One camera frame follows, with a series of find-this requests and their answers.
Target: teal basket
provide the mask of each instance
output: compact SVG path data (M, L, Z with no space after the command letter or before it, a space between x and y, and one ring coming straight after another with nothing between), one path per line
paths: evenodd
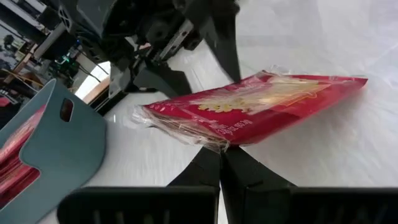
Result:
M19 154L40 176L0 210L0 223L38 222L62 198L90 180L103 161L105 120L55 79L0 131L0 145L43 105L43 116Z

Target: clear plastic wrap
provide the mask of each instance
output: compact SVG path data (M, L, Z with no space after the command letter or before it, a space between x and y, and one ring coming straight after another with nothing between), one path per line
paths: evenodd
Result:
M155 126L187 144L222 150L231 144L259 142L336 103L366 82L366 78L261 71L221 88L132 106L128 114L138 126Z
M0 209L21 193L40 175L40 172L22 163L19 151L38 125L45 106L19 127L0 149Z

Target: white tabletop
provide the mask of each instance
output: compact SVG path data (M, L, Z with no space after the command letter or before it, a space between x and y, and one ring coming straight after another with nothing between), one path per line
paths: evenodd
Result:
M237 18L244 77L278 65L296 72L367 75L358 94L245 150L299 186L398 186L398 2L394 0L243 0ZM180 51L170 66L194 91L228 84L208 47ZM108 120L107 155L91 186L165 186L199 151L156 129L135 130L123 99ZM56 223L51 213L41 223ZM219 223L227 223L220 204Z

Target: food package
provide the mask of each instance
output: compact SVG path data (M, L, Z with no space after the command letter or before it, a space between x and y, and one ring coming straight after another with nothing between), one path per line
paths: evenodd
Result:
M0 96L0 107L7 106L10 101L6 97Z
M44 106L17 129L0 149L0 209L21 193L40 172L19 159L19 152L38 125Z
M367 78L259 72L239 83L129 109L155 126L210 149L257 143L359 90Z

